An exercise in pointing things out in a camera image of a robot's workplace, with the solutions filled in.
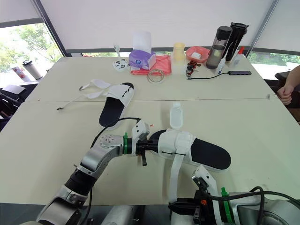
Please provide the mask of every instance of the person's arm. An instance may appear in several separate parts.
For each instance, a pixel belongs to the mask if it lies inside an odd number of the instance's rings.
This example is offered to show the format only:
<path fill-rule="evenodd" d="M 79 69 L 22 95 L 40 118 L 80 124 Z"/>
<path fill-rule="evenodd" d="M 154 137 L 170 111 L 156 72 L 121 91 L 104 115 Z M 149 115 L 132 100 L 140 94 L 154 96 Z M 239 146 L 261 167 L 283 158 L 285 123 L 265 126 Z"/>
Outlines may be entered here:
<path fill-rule="evenodd" d="M 300 66 L 297 66 L 287 76 L 285 85 L 277 91 L 277 95 L 284 105 L 288 105 L 291 103 L 292 92 L 294 88 L 299 84 L 300 84 Z"/>

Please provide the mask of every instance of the person's hand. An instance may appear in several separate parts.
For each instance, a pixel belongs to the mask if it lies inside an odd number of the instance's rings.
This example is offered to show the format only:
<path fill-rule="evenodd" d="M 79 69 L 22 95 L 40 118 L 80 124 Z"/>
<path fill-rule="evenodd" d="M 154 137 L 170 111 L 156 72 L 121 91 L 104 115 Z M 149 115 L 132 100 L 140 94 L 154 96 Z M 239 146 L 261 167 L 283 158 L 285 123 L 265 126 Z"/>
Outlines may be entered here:
<path fill-rule="evenodd" d="M 288 105 L 292 102 L 292 92 L 294 87 L 291 85 L 285 85 L 277 91 L 278 98 L 284 105 Z"/>

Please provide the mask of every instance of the black insole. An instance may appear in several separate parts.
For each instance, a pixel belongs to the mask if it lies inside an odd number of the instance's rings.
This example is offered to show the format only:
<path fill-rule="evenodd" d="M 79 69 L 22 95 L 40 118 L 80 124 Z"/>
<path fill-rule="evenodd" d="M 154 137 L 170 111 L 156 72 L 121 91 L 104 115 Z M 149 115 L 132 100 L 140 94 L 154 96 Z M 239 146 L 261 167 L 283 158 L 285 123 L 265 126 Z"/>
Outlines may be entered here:
<path fill-rule="evenodd" d="M 128 88 L 130 87 L 133 89 L 132 83 L 122 83 L 122 84 L 127 85 Z M 123 103 L 121 103 L 119 99 L 107 97 L 104 108 L 99 118 L 100 125 L 103 127 L 114 126 L 117 122 L 113 124 L 111 123 L 120 119 L 123 109 L 124 109 L 124 105 Z"/>
<path fill-rule="evenodd" d="M 150 139 L 158 140 L 160 135 L 165 131 L 166 130 L 157 131 L 150 137 Z M 219 170 L 227 169 L 231 163 L 231 157 L 225 149 L 198 138 L 194 140 L 191 146 L 191 155 L 193 162 L 207 165 Z"/>

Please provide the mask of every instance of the pink cloth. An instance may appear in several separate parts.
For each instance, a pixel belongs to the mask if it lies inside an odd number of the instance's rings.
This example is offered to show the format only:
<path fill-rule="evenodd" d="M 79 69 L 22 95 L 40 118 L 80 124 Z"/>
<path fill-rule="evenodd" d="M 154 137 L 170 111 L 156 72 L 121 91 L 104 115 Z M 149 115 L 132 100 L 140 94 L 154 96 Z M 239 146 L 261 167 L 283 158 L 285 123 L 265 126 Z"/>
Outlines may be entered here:
<path fill-rule="evenodd" d="M 140 69 L 131 71 L 133 75 L 148 75 L 148 73 L 153 69 L 160 69 L 162 70 L 165 75 L 171 73 L 171 60 L 169 55 L 157 55 L 156 56 L 156 63 L 151 67 L 150 70 Z"/>

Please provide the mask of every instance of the pink bowl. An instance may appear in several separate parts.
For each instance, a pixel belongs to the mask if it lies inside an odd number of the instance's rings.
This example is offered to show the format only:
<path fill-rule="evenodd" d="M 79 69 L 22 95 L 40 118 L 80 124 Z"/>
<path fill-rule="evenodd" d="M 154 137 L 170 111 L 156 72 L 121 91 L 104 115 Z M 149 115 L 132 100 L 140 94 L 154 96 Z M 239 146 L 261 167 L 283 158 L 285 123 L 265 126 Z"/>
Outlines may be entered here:
<path fill-rule="evenodd" d="M 193 53 L 199 53 L 201 54 L 201 58 L 199 60 L 192 58 Z M 186 56 L 187 59 L 195 61 L 195 62 L 205 62 L 208 59 L 208 55 L 210 53 L 210 50 L 207 48 L 203 48 L 200 46 L 193 46 L 187 49 Z"/>

